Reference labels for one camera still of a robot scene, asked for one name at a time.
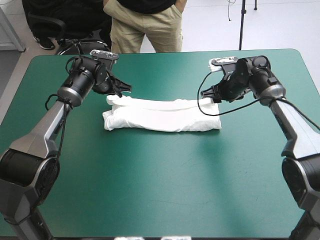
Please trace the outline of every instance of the black shirt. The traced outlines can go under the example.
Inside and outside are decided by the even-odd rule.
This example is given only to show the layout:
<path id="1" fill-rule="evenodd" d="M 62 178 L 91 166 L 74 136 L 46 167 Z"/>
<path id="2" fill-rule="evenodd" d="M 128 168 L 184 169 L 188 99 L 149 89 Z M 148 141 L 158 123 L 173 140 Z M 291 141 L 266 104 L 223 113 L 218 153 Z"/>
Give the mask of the black shirt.
<path id="1" fill-rule="evenodd" d="M 141 14 L 159 13 L 176 3 L 176 0 L 117 0 L 122 6 Z"/>

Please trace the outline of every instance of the gray floor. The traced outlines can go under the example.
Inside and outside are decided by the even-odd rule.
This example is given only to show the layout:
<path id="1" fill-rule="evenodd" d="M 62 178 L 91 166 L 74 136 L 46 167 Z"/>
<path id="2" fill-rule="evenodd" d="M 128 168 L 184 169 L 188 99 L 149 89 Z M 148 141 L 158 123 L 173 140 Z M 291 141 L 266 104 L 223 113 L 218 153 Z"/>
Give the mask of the gray floor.
<path id="1" fill-rule="evenodd" d="M 21 53 L 15 50 L 0 51 L 0 96 L 4 92 Z"/>
<path id="2" fill-rule="evenodd" d="M 247 0 L 243 31 L 243 50 L 283 49 L 298 50 L 319 91 L 319 39 L 320 0 Z M 184 52 L 237 50 L 242 1 L 230 6 L 228 21 L 227 0 L 188 0 L 183 13 Z M 30 60 L 38 55 L 53 55 L 56 50 L 46 51 L 37 45 L 26 24 L 21 0 L 0 0 L 0 7 L 26 45 L 26 51 L 12 72 L 9 83 L 0 98 L 0 123 L 7 111 Z M 142 53 L 154 52 L 144 39 Z"/>

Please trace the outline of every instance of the white cloth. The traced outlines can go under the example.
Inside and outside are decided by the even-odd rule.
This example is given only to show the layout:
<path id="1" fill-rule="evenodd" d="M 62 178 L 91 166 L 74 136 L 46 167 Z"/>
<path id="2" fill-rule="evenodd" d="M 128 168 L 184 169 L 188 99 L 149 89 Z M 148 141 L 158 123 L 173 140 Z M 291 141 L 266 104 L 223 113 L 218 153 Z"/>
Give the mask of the white cloth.
<path id="1" fill-rule="evenodd" d="M 102 114 L 106 130 L 142 128 L 163 132 L 208 131 L 221 129 L 218 116 L 207 116 L 198 109 L 197 100 L 153 101 L 118 97 L 106 98 L 112 110 Z M 218 104 L 210 98 L 199 100 L 201 109 L 208 114 L 218 114 Z"/>

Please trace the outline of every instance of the black office chair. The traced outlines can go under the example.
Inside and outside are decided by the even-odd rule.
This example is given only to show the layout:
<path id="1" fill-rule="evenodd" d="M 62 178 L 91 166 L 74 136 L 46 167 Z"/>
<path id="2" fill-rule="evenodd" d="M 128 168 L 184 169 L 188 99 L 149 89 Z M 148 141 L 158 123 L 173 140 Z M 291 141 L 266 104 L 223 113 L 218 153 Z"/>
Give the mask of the black office chair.
<path id="1" fill-rule="evenodd" d="M 32 13 L 28 13 L 29 27 L 34 36 L 46 36 L 48 38 L 55 38 L 60 46 L 68 44 L 65 48 L 57 53 L 57 55 L 63 55 L 69 51 L 72 47 L 75 47 L 79 54 L 84 54 L 82 45 L 99 43 L 102 44 L 106 51 L 110 51 L 108 45 L 98 39 L 86 39 L 92 36 L 92 32 L 87 31 L 69 31 L 67 25 L 53 17 L 39 16 Z"/>

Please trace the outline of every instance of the person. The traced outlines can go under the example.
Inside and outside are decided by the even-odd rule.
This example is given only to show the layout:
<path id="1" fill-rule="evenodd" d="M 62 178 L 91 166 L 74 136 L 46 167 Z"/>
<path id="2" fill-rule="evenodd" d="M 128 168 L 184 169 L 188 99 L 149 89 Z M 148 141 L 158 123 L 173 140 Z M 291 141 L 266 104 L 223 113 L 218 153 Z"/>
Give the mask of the person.
<path id="1" fill-rule="evenodd" d="M 103 12 L 102 0 L 22 0 L 22 6 L 29 26 L 28 13 L 56 18 L 66 24 L 67 31 L 100 30 L 100 38 L 111 46 L 112 19 Z M 34 35 L 33 38 L 42 49 L 55 48 L 45 35 Z"/>
<path id="2" fill-rule="evenodd" d="M 181 52 L 187 0 L 103 0 L 112 17 L 111 51 L 139 53 L 146 35 L 157 53 Z"/>

